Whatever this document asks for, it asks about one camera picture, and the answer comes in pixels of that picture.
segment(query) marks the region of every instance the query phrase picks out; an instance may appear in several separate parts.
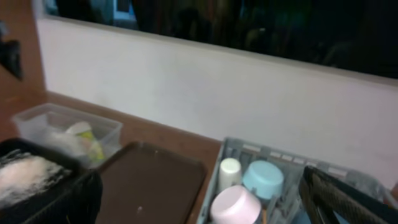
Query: plastic tray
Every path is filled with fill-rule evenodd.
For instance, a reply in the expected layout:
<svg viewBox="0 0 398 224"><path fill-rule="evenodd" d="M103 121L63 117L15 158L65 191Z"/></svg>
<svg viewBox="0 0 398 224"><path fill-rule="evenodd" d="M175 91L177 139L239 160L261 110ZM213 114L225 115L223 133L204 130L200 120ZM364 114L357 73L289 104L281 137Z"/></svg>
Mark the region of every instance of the plastic tray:
<svg viewBox="0 0 398 224"><path fill-rule="evenodd" d="M263 207L267 208L268 224L289 224L297 214L302 212L303 208L298 186L305 166L315 166L381 202L384 199L388 200L391 205L398 208L398 203L393 199L390 192L376 179L367 174L244 140L226 138L218 154L197 224L211 223L209 211L211 203L216 196L218 170L221 161L227 157L238 159L241 162L243 173L249 164L256 160L269 161L284 173L285 182L282 196L279 198L273 197L270 201L261 201Z"/></svg>
<svg viewBox="0 0 398 224"><path fill-rule="evenodd" d="M12 120L22 138L45 147L53 148L52 145L46 143L47 132L63 133L71 125L86 121L90 124L95 138L102 145L106 157L111 157L121 148L119 138L122 123L64 106L46 103L16 114Z"/></svg>
<svg viewBox="0 0 398 224"><path fill-rule="evenodd" d="M121 149L99 171L101 223L185 223L205 168L201 162L143 142Z"/></svg>
<svg viewBox="0 0 398 224"><path fill-rule="evenodd" d="M0 143L0 157L15 149L55 162L72 170L72 174L46 192L1 210L0 223L94 224L102 194L101 178L96 172L87 171L77 161L23 139Z"/></svg>

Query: light blue cup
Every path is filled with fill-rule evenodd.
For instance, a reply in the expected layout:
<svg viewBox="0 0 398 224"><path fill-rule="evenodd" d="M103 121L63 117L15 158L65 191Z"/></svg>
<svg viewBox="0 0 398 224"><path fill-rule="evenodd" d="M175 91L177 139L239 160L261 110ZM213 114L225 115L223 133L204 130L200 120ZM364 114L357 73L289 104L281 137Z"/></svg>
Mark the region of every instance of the light blue cup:
<svg viewBox="0 0 398 224"><path fill-rule="evenodd" d="M284 175L274 164L266 161L254 161L243 175L243 185L257 195L270 200L273 195L282 194Z"/></svg>

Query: pink cup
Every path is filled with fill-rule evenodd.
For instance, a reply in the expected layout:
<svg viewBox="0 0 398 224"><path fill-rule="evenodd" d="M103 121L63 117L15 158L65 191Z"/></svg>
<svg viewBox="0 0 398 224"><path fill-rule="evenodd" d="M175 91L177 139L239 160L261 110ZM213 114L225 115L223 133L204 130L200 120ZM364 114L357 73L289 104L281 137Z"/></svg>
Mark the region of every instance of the pink cup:
<svg viewBox="0 0 398 224"><path fill-rule="evenodd" d="M253 224L260 212L260 201L241 185L222 191L210 208L216 224Z"/></svg>

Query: black basket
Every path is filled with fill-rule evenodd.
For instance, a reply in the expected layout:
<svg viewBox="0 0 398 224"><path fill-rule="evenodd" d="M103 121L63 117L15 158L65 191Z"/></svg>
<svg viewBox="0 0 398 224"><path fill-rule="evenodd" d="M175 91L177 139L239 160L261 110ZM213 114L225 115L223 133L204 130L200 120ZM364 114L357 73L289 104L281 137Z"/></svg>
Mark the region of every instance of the black basket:
<svg viewBox="0 0 398 224"><path fill-rule="evenodd" d="M48 191L1 210L1 224L95 223L103 189L96 171L84 170L77 161L23 139L0 143L0 157L15 149L57 163L72 174Z"/></svg>

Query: brown tray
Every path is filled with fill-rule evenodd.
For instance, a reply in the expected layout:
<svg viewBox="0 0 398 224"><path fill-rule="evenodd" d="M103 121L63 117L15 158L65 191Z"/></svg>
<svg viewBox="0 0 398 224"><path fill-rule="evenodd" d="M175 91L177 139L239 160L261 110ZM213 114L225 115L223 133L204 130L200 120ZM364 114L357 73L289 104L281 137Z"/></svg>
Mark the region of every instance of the brown tray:
<svg viewBox="0 0 398 224"><path fill-rule="evenodd" d="M185 223L206 176L201 162L144 142L127 145L99 172L97 224Z"/></svg>

